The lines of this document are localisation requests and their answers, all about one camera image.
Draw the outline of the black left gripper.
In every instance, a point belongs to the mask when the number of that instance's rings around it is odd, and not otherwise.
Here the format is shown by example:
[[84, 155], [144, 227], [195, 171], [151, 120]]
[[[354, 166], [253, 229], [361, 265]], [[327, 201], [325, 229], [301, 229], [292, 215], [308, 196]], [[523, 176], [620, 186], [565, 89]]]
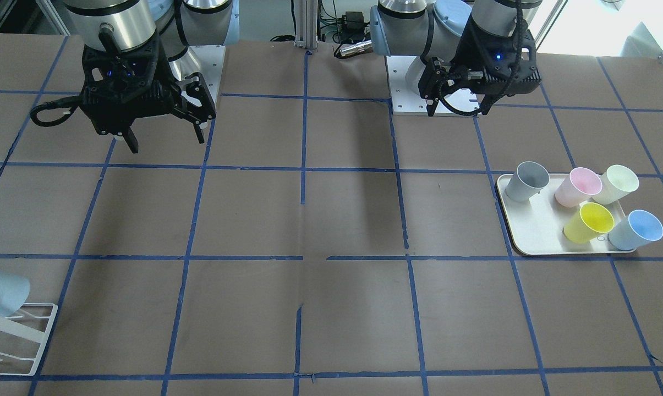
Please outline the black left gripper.
[[[461, 88], [469, 88], [475, 94], [498, 95], [509, 82], [512, 66], [517, 60], [517, 42], [512, 37], [497, 37], [468, 23], [457, 52], [451, 60], [451, 74]], [[439, 105], [442, 85], [447, 80], [447, 68], [443, 60], [435, 56], [426, 61], [418, 82], [419, 96], [426, 100], [429, 117], [434, 116]], [[536, 64], [535, 40], [530, 30], [525, 31], [520, 52], [516, 80], [505, 95], [529, 94], [542, 82]]]

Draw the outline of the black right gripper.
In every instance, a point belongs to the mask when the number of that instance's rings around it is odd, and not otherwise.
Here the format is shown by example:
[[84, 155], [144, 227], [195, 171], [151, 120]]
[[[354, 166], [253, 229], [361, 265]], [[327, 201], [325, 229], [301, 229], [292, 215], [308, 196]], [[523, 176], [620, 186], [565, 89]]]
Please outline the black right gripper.
[[191, 123], [198, 143], [205, 143], [201, 126], [215, 120], [216, 105], [203, 73], [177, 83], [158, 34], [128, 51], [114, 34], [100, 34], [99, 43], [105, 50], [84, 48], [81, 93], [81, 109], [98, 134], [123, 136], [131, 153], [139, 153], [134, 120], [172, 114]]

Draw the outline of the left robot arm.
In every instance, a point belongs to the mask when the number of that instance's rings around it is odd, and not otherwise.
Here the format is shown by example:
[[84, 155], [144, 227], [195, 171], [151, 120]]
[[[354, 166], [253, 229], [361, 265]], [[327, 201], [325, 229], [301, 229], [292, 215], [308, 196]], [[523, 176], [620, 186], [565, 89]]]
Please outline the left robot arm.
[[540, 1], [379, 1], [373, 51], [386, 58], [393, 110], [478, 116], [542, 78], [528, 24]]

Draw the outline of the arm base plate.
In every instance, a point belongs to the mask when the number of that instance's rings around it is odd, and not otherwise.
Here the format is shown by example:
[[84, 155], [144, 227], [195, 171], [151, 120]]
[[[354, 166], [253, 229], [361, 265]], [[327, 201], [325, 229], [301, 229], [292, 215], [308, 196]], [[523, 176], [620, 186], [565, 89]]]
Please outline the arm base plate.
[[226, 47], [220, 45], [192, 46], [188, 47], [187, 52], [178, 59], [170, 61], [171, 71], [178, 80], [183, 94], [196, 105], [200, 105], [200, 101], [197, 97], [186, 93], [185, 86], [198, 80], [196, 76], [190, 77], [193, 73], [200, 73], [201, 85], [205, 85], [208, 89], [215, 104], [215, 110], [218, 110], [218, 96], [226, 50]]
[[[393, 113], [426, 116], [426, 100], [419, 96], [418, 82], [425, 65], [417, 56], [386, 56], [387, 80], [391, 90]], [[445, 97], [461, 111], [473, 111], [480, 106], [477, 96], [462, 89]]]

